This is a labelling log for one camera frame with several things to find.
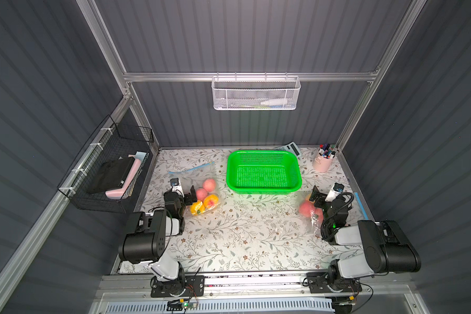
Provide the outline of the yellow peach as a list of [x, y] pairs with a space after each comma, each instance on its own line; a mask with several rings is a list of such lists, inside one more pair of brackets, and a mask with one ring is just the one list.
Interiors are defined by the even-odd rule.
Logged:
[[217, 195], [210, 194], [204, 199], [203, 204], [207, 210], [212, 210], [220, 204], [220, 200]]
[[205, 205], [203, 203], [203, 201], [197, 201], [195, 203], [193, 203], [190, 207], [190, 212], [193, 216], [199, 216], [203, 213], [205, 213]]

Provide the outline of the pink peach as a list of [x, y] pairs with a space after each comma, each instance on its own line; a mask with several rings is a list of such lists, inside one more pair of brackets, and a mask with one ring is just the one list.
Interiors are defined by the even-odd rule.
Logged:
[[212, 193], [216, 190], [217, 188], [217, 183], [214, 179], [210, 178], [210, 179], [206, 179], [204, 182], [203, 182], [203, 185], [202, 185], [202, 188], [204, 190], [206, 190], [208, 193]]
[[311, 218], [316, 212], [316, 207], [310, 201], [304, 201], [298, 208], [298, 213], [305, 217]]
[[209, 192], [205, 188], [199, 188], [196, 190], [197, 201], [204, 201], [205, 198], [209, 195]]

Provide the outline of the clear zip-top bag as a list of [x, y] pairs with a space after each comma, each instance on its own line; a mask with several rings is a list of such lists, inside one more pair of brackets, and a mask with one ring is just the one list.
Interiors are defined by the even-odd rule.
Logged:
[[214, 162], [189, 170], [170, 171], [168, 176], [172, 190], [183, 196], [190, 216], [205, 215], [221, 207], [221, 182]]
[[347, 223], [353, 202], [358, 200], [357, 193], [336, 192], [333, 198], [320, 192], [316, 186], [305, 200], [298, 206], [298, 214], [310, 220], [312, 231], [323, 241], [337, 244], [340, 230], [352, 227]]

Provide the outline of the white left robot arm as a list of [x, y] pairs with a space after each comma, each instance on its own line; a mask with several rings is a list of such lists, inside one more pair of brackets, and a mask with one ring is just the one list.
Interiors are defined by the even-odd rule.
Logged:
[[169, 255], [167, 248], [173, 237], [183, 234], [184, 211], [195, 201], [194, 187], [184, 194], [177, 185], [164, 193], [163, 206], [154, 208], [150, 213], [132, 213], [124, 228], [119, 259], [147, 265], [161, 283], [184, 283], [184, 269], [180, 262]]

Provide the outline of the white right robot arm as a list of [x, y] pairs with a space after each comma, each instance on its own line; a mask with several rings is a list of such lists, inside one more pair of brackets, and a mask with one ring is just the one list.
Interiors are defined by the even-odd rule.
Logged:
[[299, 212], [310, 218], [312, 230], [333, 246], [362, 247], [359, 255], [334, 259], [327, 270], [308, 273], [303, 284], [312, 293], [328, 288], [334, 293], [361, 291], [360, 280], [389, 273], [415, 273], [421, 269], [416, 248], [395, 221], [359, 220], [347, 223], [355, 195], [336, 183], [328, 193], [313, 187]]

